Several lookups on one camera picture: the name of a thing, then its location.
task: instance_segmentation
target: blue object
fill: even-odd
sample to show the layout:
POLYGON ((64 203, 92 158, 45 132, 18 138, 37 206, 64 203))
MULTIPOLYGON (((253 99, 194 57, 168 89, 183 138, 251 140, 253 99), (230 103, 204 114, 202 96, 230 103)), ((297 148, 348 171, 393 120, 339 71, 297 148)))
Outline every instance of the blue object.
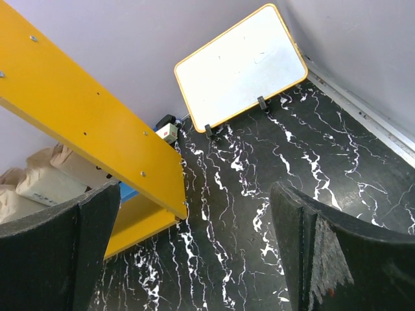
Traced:
POLYGON ((119 183, 119 188, 121 190, 121 203, 128 201, 130 198, 133 198, 138 194, 137 190, 134 190, 125 183, 119 183))

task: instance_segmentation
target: small white box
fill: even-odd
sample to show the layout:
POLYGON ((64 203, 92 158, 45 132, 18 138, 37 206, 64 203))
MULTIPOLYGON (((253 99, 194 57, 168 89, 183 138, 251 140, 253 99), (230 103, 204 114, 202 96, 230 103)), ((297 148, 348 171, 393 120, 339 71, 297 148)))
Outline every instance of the small white box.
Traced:
POLYGON ((160 128, 156 133, 168 144, 173 144, 177 140, 178 129, 173 124, 168 123, 160 128))

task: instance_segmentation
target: white vein pattern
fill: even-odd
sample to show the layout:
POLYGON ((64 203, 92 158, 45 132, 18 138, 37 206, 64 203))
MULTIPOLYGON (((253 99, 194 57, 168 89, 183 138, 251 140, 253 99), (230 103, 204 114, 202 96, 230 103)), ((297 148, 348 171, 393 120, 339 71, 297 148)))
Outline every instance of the white vein pattern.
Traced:
POLYGON ((316 200, 415 234, 415 174, 312 83, 217 128, 187 119, 188 219, 104 263, 91 310, 291 310, 268 193, 284 181, 316 200))

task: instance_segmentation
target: white wall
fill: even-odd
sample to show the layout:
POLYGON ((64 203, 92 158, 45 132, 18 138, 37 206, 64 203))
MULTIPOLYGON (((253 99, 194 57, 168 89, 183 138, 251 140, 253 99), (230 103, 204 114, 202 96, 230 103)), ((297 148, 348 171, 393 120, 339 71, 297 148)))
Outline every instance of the white wall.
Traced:
MULTIPOLYGON (((187 114, 174 66, 267 0, 6 0, 148 125, 187 114)), ((0 108, 0 174, 54 141, 0 108)))
POLYGON ((276 0, 300 49, 403 133, 415 133, 415 1, 276 0))

